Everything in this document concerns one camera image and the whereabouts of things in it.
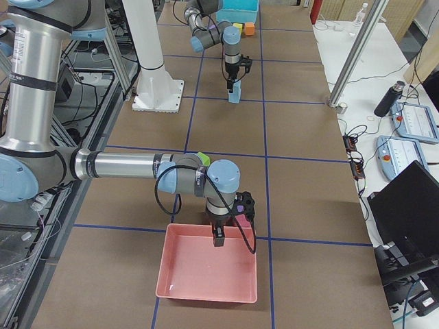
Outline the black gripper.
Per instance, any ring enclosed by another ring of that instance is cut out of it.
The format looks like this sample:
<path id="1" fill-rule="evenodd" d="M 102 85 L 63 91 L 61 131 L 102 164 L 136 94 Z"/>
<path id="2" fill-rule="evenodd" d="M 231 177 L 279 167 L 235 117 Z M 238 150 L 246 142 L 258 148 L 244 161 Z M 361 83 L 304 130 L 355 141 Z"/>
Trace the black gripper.
<path id="1" fill-rule="evenodd" d="M 231 93 L 236 93 L 236 79 L 237 79 L 237 74 L 239 72 L 239 65 L 237 63 L 231 64 L 226 62 L 225 63 L 225 69 L 226 69 L 226 83 L 227 83 L 227 90 Z"/>
<path id="2" fill-rule="evenodd" d="M 222 247 L 224 245 L 224 240 L 225 240 L 225 234 L 223 232 L 223 227 L 226 226 L 230 220 L 231 220 L 231 215 L 230 214 L 225 214 L 225 215 L 217 215 L 213 212 L 211 212 L 209 209 L 205 210 L 207 218 L 209 220 L 209 223 L 211 224 L 212 227 L 212 232 L 213 232 L 213 245 L 215 247 Z"/>

